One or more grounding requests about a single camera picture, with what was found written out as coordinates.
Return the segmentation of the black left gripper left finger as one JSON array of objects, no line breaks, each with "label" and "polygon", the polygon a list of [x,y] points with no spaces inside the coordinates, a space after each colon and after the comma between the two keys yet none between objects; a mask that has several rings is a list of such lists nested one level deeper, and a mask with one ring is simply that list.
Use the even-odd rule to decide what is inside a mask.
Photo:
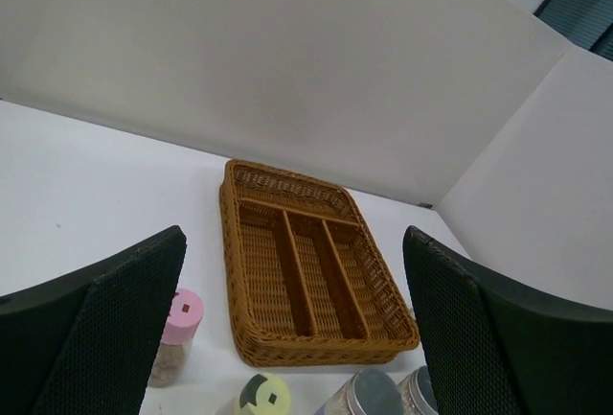
[{"label": "black left gripper left finger", "polygon": [[138,413],[186,249],[174,225],[2,296],[2,413]]}]

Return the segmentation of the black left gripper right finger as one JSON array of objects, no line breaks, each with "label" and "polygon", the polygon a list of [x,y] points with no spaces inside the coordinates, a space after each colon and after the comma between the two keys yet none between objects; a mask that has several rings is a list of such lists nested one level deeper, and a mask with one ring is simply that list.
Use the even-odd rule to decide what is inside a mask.
[{"label": "black left gripper right finger", "polygon": [[439,413],[611,413],[611,311],[531,288],[416,226],[402,252]]}]

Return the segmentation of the pink cap spice bottle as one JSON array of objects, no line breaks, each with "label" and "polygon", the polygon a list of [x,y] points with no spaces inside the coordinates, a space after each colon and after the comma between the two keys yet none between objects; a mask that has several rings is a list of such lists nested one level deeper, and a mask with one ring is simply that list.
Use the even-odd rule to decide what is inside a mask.
[{"label": "pink cap spice bottle", "polygon": [[195,292],[179,288],[174,293],[148,387],[166,387],[177,380],[188,360],[203,315],[203,302]]}]

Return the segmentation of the silver lid blue label jar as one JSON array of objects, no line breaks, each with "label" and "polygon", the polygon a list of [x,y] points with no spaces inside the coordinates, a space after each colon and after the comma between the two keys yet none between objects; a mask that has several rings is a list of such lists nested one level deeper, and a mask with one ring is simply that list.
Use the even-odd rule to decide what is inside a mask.
[{"label": "silver lid blue label jar", "polygon": [[347,380],[317,411],[317,415],[404,413],[394,381],[377,369],[362,369]]}]

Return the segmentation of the yellow cap spice bottle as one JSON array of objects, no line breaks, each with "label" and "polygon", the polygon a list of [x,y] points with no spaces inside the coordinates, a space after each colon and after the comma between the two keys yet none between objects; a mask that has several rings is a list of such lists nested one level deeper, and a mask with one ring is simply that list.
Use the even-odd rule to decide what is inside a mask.
[{"label": "yellow cap spice bottle", "polygon": [[217,415],[286,415],[291,408],[291,393],[280,377],[270,373],[254,375]]}]

